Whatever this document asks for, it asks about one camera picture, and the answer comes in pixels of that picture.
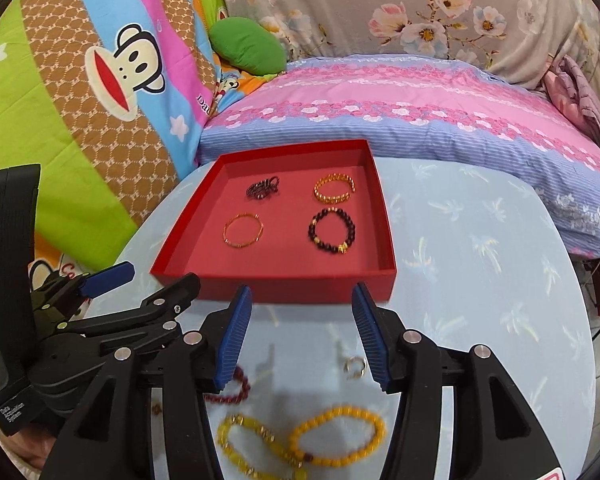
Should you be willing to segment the person's left hand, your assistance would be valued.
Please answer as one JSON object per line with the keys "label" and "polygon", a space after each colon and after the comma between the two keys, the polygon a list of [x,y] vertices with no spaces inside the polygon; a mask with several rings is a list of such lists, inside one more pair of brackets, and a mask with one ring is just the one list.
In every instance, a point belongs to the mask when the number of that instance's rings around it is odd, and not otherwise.
{"label": "person's left hand", "polygon": [[5,438],[7,447],[32,468],[42,470],[56,438],[44,427],[30,424]]}

